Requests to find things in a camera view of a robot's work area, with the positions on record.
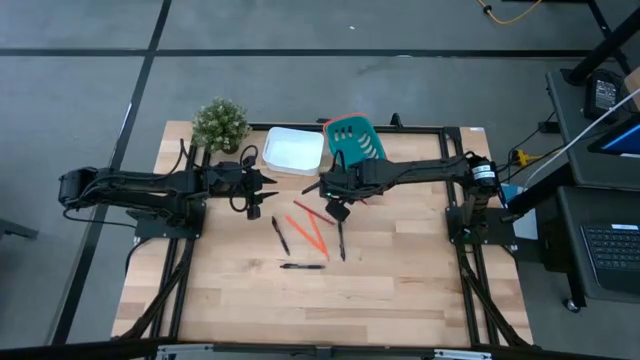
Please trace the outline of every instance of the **computer screen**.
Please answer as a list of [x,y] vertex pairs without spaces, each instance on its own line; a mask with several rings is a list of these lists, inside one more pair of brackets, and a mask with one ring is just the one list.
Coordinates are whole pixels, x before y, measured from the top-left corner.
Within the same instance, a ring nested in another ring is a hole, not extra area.
[[640,116],[635,115],[589,146],[592,152],[640,157]]
[[602,149],[621,154],[640,155],[640,125],[627,130],[624,134],[602,146]]

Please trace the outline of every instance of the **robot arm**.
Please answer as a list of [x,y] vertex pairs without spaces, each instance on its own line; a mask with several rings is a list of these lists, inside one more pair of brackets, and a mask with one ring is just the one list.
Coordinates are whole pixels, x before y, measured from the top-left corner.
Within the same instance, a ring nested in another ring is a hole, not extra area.
[[274,180],[252,166],[255,157],[244,164],[221,162],[193,170],[166,175],[115,171],[113,169],[82,168],[60,177],[58,201],[67,210],[77,210],[97,204],[129,208],[129,214],[159,217],[169,226],[184,226],[190,221],[190,202],[204,198],[244,197],[246,205],[235,208],[247,212],[250,220],[260,217],[259,205],[275,192],[257,194],[263,184]]
[[382,195],[401,184],[453,181],[470,195],[465,209],[469,224],[483,221],[489,199],[499,194],[495,163],[467,153],[441,160],[394,163],[385,159],[366,159],[346,170],[334,166],[320,174],[320,181],[303,193],[319,188],[320,196],[330,199],[327,212],[338,221],[349,215],[345,203],[353,204],[373,195]]

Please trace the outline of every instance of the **green plant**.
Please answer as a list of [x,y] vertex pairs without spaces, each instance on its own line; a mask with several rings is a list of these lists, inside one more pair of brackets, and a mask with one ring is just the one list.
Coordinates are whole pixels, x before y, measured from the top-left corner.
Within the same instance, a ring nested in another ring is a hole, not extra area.
[[203,106],[193,119],[193,142],[211,152],[235,152],[251,131],[246,119],[247,110],[231,100],[213,99]]

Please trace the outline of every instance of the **white container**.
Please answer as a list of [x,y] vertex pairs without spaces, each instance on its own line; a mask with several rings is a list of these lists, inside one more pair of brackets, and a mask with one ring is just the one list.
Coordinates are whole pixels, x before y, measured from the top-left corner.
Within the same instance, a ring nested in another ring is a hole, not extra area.
[[274,127],[267,134],[262,159],[273,171],[315,176],[323,147],[321,133]]

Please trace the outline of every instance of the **orange pen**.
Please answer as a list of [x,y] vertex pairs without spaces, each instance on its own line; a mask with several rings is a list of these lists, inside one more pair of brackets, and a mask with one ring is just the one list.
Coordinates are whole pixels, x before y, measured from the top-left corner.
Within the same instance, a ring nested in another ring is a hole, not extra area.
[[311,225],[313,226],[313,230],[318,237],[318,241],[316,241],[311,235],[307,234],[307,232],[304,231],[304,229],[300,225],[298,225],[298,223],[296,223],[295,220],[291,218],[291,216],[286,216],[285,219],[287,219],[289,224],[291,224],[296,230],[298,230],[298,232],[302,234],[302,236],[304,236],[305,239],[307,239],[311,243],[311,245],[313,245],[316,249],[322,251],[322,253],[327,257],[327,260],[329,260],[329,253],[327,252],[327,247],[324,244],[324,240],[322,240],[322,236],[320,236],[320,231],[318,231],[318,227],[313,220],[311,213],[308,212],[307,214],[309,215],[309,219],[311,219]]

